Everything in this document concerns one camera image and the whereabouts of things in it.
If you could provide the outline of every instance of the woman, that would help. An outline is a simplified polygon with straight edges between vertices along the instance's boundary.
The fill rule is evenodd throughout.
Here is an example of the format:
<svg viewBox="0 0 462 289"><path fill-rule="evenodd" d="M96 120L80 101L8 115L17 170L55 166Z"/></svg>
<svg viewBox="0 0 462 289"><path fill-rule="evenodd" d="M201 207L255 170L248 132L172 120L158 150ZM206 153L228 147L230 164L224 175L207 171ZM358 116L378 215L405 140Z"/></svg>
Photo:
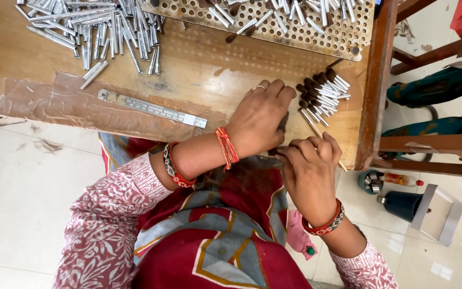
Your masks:
<svg viewBox="0 0 462 289"><path fill-rule="evenodd" d="M277 128L295 96L281 80L263 80L217 134L168 144L87 187L71 207L54 287L311 288L284 248L288 191L305 228L325 233L346 287L397 288L335 198L341 151L329 134L277 149L284 185L279 169L250 158L284 141ZM244 158L235 166L256 163L254 178L221 173L190 185Z"/></svg>

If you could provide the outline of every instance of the perforated metal tray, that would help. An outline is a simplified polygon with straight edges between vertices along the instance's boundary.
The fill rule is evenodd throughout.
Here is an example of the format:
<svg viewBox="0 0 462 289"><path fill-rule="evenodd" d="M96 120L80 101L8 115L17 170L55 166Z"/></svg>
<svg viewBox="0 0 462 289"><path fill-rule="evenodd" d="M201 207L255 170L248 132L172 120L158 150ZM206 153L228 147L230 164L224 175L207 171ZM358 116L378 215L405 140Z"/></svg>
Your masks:
<svg viewBox="0 0 462 289"><path fill-rule="evenodd" d="M226 7L221 0L217 0L217 3L226 11L229 11L230 8ZM304 4L301 5L301 8L318 25L321 25L319 13L306 7ZM142 9L154 14L229 32L238 31L240 27L253 19L253 17L260 19L268 10L262 1L250 0L249 2L245 2L241 5L238 15L234 17L237 23L227 29L215 17L212 17L208 10L196 2L196 0L163 1L158 7L153 7L149 3L146 3L142 6ZM333 24L326 26L325 35L318 35L309 24L306 23L306 25L301 26L296 20L297 17L292 22L286 22L287 16L281 9L279 10L279 15L289 30L287 34L282 34L281 28L277 26L277 22L272 15L271 18L260 25L252 37L325 55L360 61L363 47L369 45L372 38L374 3L370 1L366 1L363 4L356 3L354 13L356 22L351 23L350 20L342 22L340 9L331 12Z"/></svg>

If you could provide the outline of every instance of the wooden workbench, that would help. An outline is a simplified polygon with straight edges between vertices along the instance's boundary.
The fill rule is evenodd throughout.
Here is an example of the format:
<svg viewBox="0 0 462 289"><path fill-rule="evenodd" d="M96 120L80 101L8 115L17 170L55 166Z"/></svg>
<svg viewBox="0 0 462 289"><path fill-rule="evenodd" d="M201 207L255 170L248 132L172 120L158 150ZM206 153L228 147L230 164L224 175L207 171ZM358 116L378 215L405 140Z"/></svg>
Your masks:
<svg viewBox="0 0 462 289"><path fill-rule="evenodd" d="M385 3L385 15L376 23L374 32L383 33L374 34L372 45L362 52L363 60L343 61L335 67L351 83L351 99L342 101L338 112L328 118L328 128L318 124L337 139L348 168L367 166L378 147L384 105L381 92L386 91L383 77L388 75L385 62L391 57L391 45L386 43L393 39L388 31L393 31L392 14L396 14L392 2ZM95 97L99 89L205 117L209 120L205 132L209 132L228 121L244 94L261 80L280 78L295 87L336 60L241 36L226 44L228 33L196 25L183 30L180 22L166 20L165 34L160 37L160 75L148 76L149 63L145 61L140 61L145 73L138 75L126 51L124 56L109 59L98 82L81 91L83 80L70 76L85 74L81 59L32 33L27 25L12 3L0 0L0 115L162 141L183 140L204 132L100 101ZM297 109L298 99L290 105L286 143L314 135Z"/></svg>

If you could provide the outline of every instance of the metal ruler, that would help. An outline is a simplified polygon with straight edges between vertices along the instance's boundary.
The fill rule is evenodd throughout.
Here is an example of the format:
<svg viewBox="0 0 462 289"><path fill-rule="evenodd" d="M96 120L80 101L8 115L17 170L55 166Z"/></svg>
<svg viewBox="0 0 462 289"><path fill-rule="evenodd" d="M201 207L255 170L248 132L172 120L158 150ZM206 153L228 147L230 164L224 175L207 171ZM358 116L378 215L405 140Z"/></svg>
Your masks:
<svg viewBox="0 0 462 289"><path fill-rule="evenodd" d="M133 108L148 114L161 116L164 118L168 118L170 120L186 123L194 127L206 128L207 120L204 118L200 118L191 114L177 112L170 108L164 108L159 105L152 104L143 100L125 96L122 94L117 94L106 89L101 89L99 91L98 98L100 100L123 105L125 107Z"/></svg>

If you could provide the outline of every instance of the dark blue container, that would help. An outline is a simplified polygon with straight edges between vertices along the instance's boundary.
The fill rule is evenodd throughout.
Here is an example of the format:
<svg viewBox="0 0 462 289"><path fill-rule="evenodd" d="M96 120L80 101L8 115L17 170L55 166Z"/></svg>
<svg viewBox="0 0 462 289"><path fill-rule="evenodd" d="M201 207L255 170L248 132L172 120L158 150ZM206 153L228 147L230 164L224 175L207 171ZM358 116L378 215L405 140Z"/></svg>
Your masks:
<svg viewBox="0 0 462 289"><path fill-rule="evenodd" d="M395 216L412 222L423 194L391 191L384 196L384 208Z"/></svg>

